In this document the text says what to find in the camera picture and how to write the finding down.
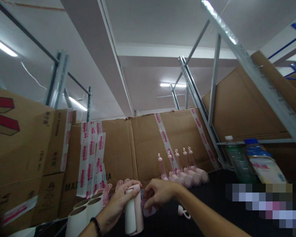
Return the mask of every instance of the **cardboard box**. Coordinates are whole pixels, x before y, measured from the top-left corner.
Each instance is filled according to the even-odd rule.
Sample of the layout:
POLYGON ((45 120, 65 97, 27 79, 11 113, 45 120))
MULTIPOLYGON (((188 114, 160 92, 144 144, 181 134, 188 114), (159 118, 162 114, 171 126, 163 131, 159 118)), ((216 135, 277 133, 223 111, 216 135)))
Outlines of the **cardboard box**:
MULTIPOLYGON (((81 154, 81 125, 73 124, 67 166, 62 186, 59 218, 64 218, 73 206, 83 200, 77 197, 79 164, 81 154)), ((102 121, 101 131, 106 133, 103 163, 107 182, 116 186, 119 180, 138 179, 134 153, 131 120, 117 119, 102 121)))
POLYGON ((41 178, 0 187, 0 233, 8 236, 31 224, 41 178))
MULTIPOLYGON (((296 112, 296 85, 281 76, 260 53, 253 60, 296 112)), ((209 110, 210 92, 203 97, 209 110)), ((241 66, 216 86, 213 125, 221 140, 232 135, 235 141, 247 138, 291 138, 286 128, 241 66)), ((296 144, 265 144, 285 177, 296 181, 296 144)))
POLYGON ((71 123, 72 109, 55 111, 43 175, 65 171, 71 123))
POLYGON ((63 177, 64 173, 59 173, 42 178, 31 225, 38 225, 57 219, 63 177))
POLYGON ((0 187, 42 177, 54 111, 0 88, 0 187))
MULTIPOLYGON (((211 147, 214 157, 217 158, 200 112, 198 109, 195 109, 195 112, 202 124, 206 140, 211 147)), ((160 117, 173 152, 175 149, 178 149, 180 156, 183 156, 183 147, 187 150, 187 147, 190 146, 194 152, 198 167, 207 172, 213 171, 214 167, 210 161, 191 110, 165 112, 161 113, 160 117)), ((168 155, 154 114, 132 118, 132 125, 138 178, 143 185, 147 185, 152 178, 161 176, 158 153, 163 158, 166 172, 169 173, 170 164, 168 155)))
POLYGON ((77 197, 80 151, 81 151, 81 123, 71 126, 66 171, 62 184, 62 194, 59 206, 59 218, 64 218, 72 211, 73 206, 83 200, 77 197))

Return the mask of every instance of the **ceiling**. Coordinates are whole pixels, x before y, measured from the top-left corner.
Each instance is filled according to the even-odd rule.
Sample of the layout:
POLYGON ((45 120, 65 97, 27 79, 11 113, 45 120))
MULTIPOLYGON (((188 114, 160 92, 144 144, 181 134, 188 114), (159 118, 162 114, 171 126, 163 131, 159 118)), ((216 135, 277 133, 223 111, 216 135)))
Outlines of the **ceiling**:
MULTIPOLYGON (((16 1, 22 4, 49 8, 62 8, 60 1, 16 1)), ((58 50, 65 50, 70 55, 69 72, 86 88, 92 90, 92 119, 114 118, 124 116, 114 95, 107 86, 101 72, 93 61, 68 14, 62 10, 46 10, 25 7, 15 4, 5 4, 10 12, 38 39, 38 41, 53 55, 58 50)), ((0 40, 12 48, 19 57, 11 57, 0 50, 0 77, 8 90, 26 98, 44 102, 46 90, 40 87, 25 71, 27 70, 44 87, 48 87, 52 60, 43 53, 19 28, 17 28, 0 11, 0 40)), ((66 83, 69 96, 86 107, 87 95, 67 76, 66 83)))
MULTIPOLYGON (((160 83, 176 81, 180 74, 178 56, 188 56, 205 24, 200 0, 101 0, 100 5, 99 1, 61 1, 4 0, 49 52, 55 55, 64 49, 70 55, 70 73, 85 88, 92 88, 92 119, 125 117, 130 110, 174 106, 172 97, 158 98, 171 95, 169 87, 162 88, 160 83)), ((223 20, 249 53, 265 48, 296 19, 296 1, 210 2, 219 14, 223 12, 223 20)), ((1 12, 0 40, 19 55, 13 58, 0 51, 0 77, 6 87, 43 102, 46 90, 21 62, 42 86, 48 87, 51 59, 1 12)), ((210 90, 215 41, 216 31, 210 24, 189 63, 202 96, 210 90)), ((238 65, 223 41, 219 64, 217 82, 238 65)), ((82 89, 69 77, 66 85, 69 95, 83 98, 80 103, 86 107, 82 89)), ((184 94, 185 89, 176 88, 176 93, 184 94)), ((185 96, 178 96, 178 101, 185 105, 185 96)), ((84 119, 80 116, 85 113, 78 112, 78 119, 84 119)))

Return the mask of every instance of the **bottle cap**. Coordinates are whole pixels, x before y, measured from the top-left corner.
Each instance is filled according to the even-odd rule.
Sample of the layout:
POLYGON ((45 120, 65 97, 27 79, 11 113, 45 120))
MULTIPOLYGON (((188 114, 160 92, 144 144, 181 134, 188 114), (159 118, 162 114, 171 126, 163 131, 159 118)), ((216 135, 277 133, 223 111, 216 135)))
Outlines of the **bottle cap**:
POLYGON ((255 139, 255 138, 250 138, 250 139, 245 139, 245 140, 244 140, 244 143, 245 143, 245 144, 258 144, 259 142, 258 142, 258 140, 255 139))
POLYGON ((226 140, 232 140, 233 137, 232 137, 232 136, 225 136, 225 139, 226 139, 226 140))

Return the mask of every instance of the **metal shelving rack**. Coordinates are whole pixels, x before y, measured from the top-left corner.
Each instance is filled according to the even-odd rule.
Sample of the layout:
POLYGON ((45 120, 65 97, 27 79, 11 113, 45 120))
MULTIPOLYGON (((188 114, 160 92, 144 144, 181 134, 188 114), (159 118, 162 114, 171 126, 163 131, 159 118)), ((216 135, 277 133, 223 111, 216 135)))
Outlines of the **metal shelving rack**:
POLYGON ((215 9, 211 6, 209 1, 202 0, 201 1, 201 8, 207 14, 207 22, 201 31, 196 43, 194 44, 187 60, 183 56, 179 57, 179 63, 181 67, 181 74, 179 75, 178 79, 174 86, 171 86, 172 95, 174 99, 174 103, 176 108, 179 110, 179 104, 177 102, 175 96, 175 87, 178 81, 180 80, 181 76, 183 75, 186 81, 186 97, 185 97, 185 109, 187 109, 188 105, 188 93, 191 94, 194 105, 196 108, 199 108, 206 128, 209 132, 210 138, 213 142, 215 150, 217 152, 218 158, 224 158, 224 150, 222 149, 221 145, 225 145, 226 143, 221 143, 218 135, 215 131, 215 128, 212 124, 213 120, 213 109, 215 104, 215 89, 216 89, 216 79, 217 79, 217 72, 218 72, 218 64, 219 64, 219 52, 220 52, 220 44, 221 39, 223 39, 229 48, 233 51, 236 55, 239 63, 244 68, 246 73, 252 79, 256 87, 259 89, 261 94, 264 96, 266 101, 272 107, 280 121, 283 123, 287 131, 292 136, 292 139, 273 139, 273 140, 260 140, 260 143, 296 143, 296 113, 290 107, 290 105, 284 100, 281 94, 276 90, 276 88, 272 85, 272 83, 268 80, 268 78, 264 75, 264 73, 255 65, 252 58, 249 56, 247 51, 242 47, 239 40, 236 36, 232 33, 232 31, 228 28, 228 26, 224 23, 215 9), (191 75, 191 72, 188 67, 188 63, 198 46, 201 38, 203 37, 209 23, 212 23, 214 27, 217 29, 218 35, 216 40, 215 46, 215 57, 214 57, 214 65, 213 65, 213 74, 211 79, 211 93, 210 93, 210 108, 209 112, 207 112, 206 107, 202 101, 202 98, 198 92, 198 89, 195 85, 194 79, 191 75))
MULTIPOLYGON (((47 90, 44 103, 52 108, 57 109, 59 102, 61 101, 62 95, 64 95, 65 100, 69 108, 72 108, 72 103, 69 99, 68 91, 65 87, 66 85, 66 75, 68 75, 85 93, 88 95, 87 102, 87 122, 90 119, 90 105, 91 105, 91 87, 86 90, 77 79, 68 71, 69 55, 66 52, 58 52, 57 56, 54 57, 11 13, 5 8, 5 6, 0 2, 0 11, 3 12, 23 33, 25 33, 51 60, 54 62, 54 67, 52 70, 50 84, 47 90)), ((0 79, 0 87, 6 89, 4 84, 0 79)))

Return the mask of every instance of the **blue bottle cap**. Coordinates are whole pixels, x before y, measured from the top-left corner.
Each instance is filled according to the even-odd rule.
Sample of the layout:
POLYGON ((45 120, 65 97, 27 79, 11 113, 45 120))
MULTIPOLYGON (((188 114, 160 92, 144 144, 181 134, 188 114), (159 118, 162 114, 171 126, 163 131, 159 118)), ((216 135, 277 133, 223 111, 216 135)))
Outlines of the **blue bottle cap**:
POLYGON ((258 144, 259 142, 258 142, 258 140, 255 139, 255 138, 250 138, 250 139, 245 139, 245 140, 244 140, 244 143, 245 143, 245 144, 258 144))

